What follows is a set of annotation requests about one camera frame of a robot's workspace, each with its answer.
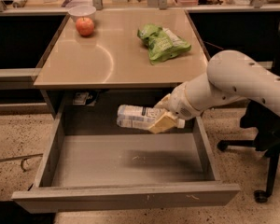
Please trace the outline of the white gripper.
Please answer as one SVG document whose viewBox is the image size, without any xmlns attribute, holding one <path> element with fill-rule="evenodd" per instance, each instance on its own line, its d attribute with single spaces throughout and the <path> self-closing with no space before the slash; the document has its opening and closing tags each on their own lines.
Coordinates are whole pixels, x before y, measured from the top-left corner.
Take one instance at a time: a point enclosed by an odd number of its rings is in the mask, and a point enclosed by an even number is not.
<svg viewBox="0 0 280 224">
<path fill-rule="evenodd" d="M 201 112 L 196 110 L 186 95 L 187 83 L 175 87 L 173 91 L 159 100 L 154 107 L 170 110 L 160 115 L 148 128 L 151 133 L 164 133 L 177 125 L 177 117 L 190 120 L 198 117 Z"/>
</svg>

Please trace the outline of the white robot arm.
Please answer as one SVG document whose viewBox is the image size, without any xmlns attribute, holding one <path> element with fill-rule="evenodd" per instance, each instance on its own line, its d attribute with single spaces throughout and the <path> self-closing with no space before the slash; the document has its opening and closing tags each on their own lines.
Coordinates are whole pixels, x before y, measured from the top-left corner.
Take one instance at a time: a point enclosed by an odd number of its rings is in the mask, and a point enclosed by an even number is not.
<svg viewBox="0 0 280 224">
<path fill-rule="evenodd" d="M 236 50 L 223 50 L 208 62 L 206 71 L 175 87 L 157 108 L 164 112 L 148 130 L 163 133 L 194 119 L 213 106 L 231 104 L 241 98 L 257 102 L 280 117 L 280 76 Z"/>
</svg>

